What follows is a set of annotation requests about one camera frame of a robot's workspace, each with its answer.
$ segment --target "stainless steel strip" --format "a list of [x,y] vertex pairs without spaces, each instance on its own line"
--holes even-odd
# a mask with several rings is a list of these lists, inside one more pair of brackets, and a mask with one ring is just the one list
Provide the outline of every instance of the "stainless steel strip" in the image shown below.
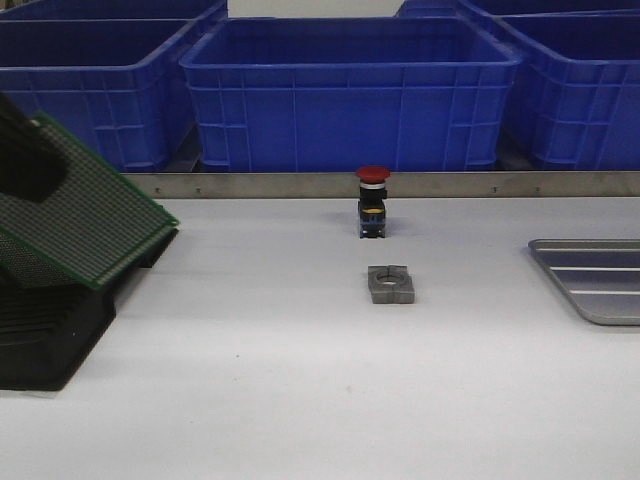
[[549,267],[554,272],[640,272],[637,267]]
[[633,290],[569,290],[572,295],[640,295]]
[[[353,173],[138,173],[154,198],[357,198]],[[394,173],[390,198],[635,197],[640,172]]]
[[640,252],[640,249],[638,248],[540,248],[538,249],[539,252],[545,252],[545,253],[582,253],[582,252],[589,252],[589,253],[620,253],[620,252],[626,252],[626,253],[633,253],[633,252]]

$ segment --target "red button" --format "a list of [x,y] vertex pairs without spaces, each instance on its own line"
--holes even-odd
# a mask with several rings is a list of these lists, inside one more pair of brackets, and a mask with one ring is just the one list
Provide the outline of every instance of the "red button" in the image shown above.
[[391,176],[391,172],[388,168],[378,166],[360,167],[356,172],[356,175],[360,177],[364,183],[384,183],[384,181]]

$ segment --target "green circuit board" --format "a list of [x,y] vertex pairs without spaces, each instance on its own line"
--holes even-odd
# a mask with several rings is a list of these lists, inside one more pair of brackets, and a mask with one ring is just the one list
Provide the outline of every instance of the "green circuit board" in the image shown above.
[[0,193],[0,267],[23,288],[98,289],[179,222],[52,118],[33,121],[67,176],[42,203]]

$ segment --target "gray metal part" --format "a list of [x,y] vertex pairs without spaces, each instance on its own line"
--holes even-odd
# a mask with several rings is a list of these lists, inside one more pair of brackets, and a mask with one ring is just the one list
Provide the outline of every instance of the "gray metal part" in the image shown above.
[[373,303],[414,303],[413,281],[406,266],[369,267],[369,291]]
[[640,326],[640,240],[533,240],[529,247],[583,318]]
[[[134,173],[153,198],[357,198],[353,173]],[[397,172],[393,198],[631,197],[640,172]]]

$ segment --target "black holder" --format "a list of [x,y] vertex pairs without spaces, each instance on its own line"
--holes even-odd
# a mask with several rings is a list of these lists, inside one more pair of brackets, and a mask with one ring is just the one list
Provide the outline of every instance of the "black holder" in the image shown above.
[[118,291],[138,268],[151,268],[177,233],[99,290],[0,286],[0,389],[61,390],[115,318]]
[[374,190],[360,186],[358,215],[360,217],[360,238],[385,238],[386,209],[383,200],[387,198],[384,183]]

